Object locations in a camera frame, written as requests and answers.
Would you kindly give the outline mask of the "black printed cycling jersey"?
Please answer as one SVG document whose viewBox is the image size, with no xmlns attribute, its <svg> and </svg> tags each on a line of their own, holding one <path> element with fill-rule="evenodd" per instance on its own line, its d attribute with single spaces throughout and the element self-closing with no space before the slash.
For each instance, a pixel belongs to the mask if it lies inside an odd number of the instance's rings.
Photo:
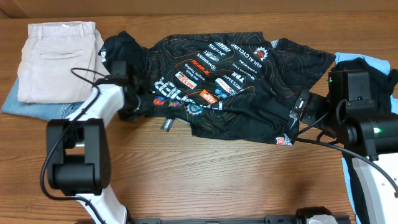
<svg viewBox="0 0 398 224">
<path fill-rule="evenodd" d="M 335 60 L 331 53 L 262 32 L 175 34 L 153 47 L 127 32 L 105 40 L 107 70 L 129 67 L 132 95 L 122 119 L 166 117 L 187 122 L 194 136 L 291 146 L 299 123 L 290 116 Z"/>
</svg>

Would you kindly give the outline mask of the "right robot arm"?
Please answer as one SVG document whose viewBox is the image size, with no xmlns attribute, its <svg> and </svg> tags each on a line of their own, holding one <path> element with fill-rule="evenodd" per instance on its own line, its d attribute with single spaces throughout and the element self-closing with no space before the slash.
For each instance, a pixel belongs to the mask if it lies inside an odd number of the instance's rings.
<svg viewBox="0 0 398 224">
<path fill-rule="evenodd" d="M 333 138 L 361 194 L 368 223 L 397 223 L 397 115 L 377 114 L 365 70 L 331 72 L 328 96 L 301 92 L 290 115 Z"/>
</svg>

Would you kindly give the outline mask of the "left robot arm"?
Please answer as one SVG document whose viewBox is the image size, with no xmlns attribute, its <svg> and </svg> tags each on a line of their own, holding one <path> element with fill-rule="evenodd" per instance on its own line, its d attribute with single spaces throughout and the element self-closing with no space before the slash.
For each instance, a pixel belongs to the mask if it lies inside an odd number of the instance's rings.
<svg viewBox="0 0 398 224">
<path fill-rule="evenodd" d="M 132 65 L 116 60 L 109 69 L 108 75 L 91 82 L 91 95 L 74 113 L 48 122 L 40 188 L 51 200 L 79 202 L 93 223 L 132 223 L 110 185 L 106 127 L 115 114 L 134 120 L 141 99 Z"/>
</svg>

